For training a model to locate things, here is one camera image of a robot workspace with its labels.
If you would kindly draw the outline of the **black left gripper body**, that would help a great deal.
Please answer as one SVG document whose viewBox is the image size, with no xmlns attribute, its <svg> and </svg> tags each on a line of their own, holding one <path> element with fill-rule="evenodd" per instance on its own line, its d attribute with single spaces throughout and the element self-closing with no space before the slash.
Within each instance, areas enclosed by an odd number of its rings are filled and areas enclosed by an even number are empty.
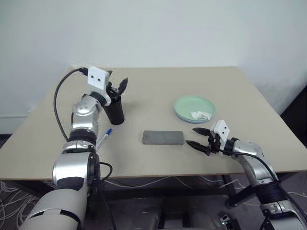
<svg viewBox="0 0 307 230">
<path fill-rule="evenodd" d="M 106 86 L 106 92 L 108 96 L 110 97 L 111 101 L 115 101 L 118 99 L 122 94 L 122 87 L 119 86 L 118 88 L 115 88 L 112 86 L 112 83 L 109 82 Z"/>
</svg>

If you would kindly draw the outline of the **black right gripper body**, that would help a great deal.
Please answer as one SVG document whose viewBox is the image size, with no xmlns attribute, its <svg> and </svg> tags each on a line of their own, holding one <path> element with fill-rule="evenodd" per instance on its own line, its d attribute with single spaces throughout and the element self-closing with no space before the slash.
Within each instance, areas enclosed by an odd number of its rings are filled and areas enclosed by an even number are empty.
<svg viewBox="0 0 307 230">
<path fill-rule="evenodd" d="M 217 154 L 217 153 L 223 153 L 223 150 L 221 149 L 221 138 L 218 134 L 210 134 L 208 136 L 208 146 L 205 151 L 205 154 L 207 156 L 210 156 L 211 153 Z"/>
</svg>

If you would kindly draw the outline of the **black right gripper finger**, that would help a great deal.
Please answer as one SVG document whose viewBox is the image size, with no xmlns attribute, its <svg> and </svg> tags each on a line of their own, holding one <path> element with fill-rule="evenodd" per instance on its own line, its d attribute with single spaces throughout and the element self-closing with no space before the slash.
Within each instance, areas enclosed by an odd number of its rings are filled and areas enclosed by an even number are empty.
<svg viewBox="0 0 307 230">
<path fill-rule="evenodd" d="M 186 143 L 193 149 L 208 154 L 208 147 L 192 140 L 186 140 Z"/>
<path fill-rule="evenodd" d="M 211 135 L 211 131 L 207 128 L 201 128 L 201 127 L 196 127 L 192 129 L 193 131 L 195 131 L 196 133 L 202 135 L 202 136 L 210 136 Z"/>
</svg>

